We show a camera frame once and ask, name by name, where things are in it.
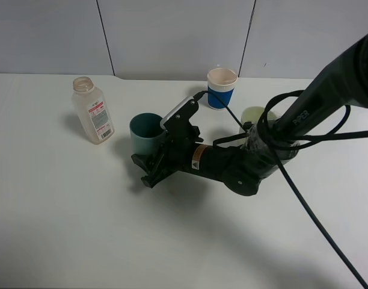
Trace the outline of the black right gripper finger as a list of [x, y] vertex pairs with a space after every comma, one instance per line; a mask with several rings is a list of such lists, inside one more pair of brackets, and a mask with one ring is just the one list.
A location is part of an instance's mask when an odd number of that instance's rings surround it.
[[151, 155], [133, 154], [131, 159], [133, 163], [145, 173], [145, 175], [141, 177], [142, 183], [148, 188], [153, 188], [156, 183], [156, 167], [153, 162], [153, 157]]

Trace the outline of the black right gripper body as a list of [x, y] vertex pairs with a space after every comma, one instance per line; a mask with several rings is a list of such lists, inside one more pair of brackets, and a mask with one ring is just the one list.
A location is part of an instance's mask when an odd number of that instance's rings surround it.
[[149, 157], [147, 164], [147, 186], [153, 188], [156, 184], [177, 172], [184, 166], [189, 149], [196, 142], [202, 142], [197, 126], [188, 125], [184, 128], [166, 130], [164, 142], [155, 154]]

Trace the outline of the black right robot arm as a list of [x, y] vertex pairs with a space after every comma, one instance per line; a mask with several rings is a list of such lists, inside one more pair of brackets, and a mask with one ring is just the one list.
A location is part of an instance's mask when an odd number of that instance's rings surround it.
[[[341, 107], [368, 108], [368, 34], [330, 62], [306, 89], [290, 92], [295, 101], [279, 119], [269, 120], [263, 114], [257, 123], [245, 124], [239, 136], [203, 143], [198, 127], [189, 121], [202, 96], [198, 92], [186, 98], [162, 120], [166, 136], [154, 153], [132, 155], [133, 163], [145, 172], [142, 182], [151, 188], [181, 171], [252, 196], [279, 164], [297, 155], [299, 141], [306, 145], [322, 141], [308, 133], [327, 117]], [[245, 144], [225, 147], [238, 137]]]

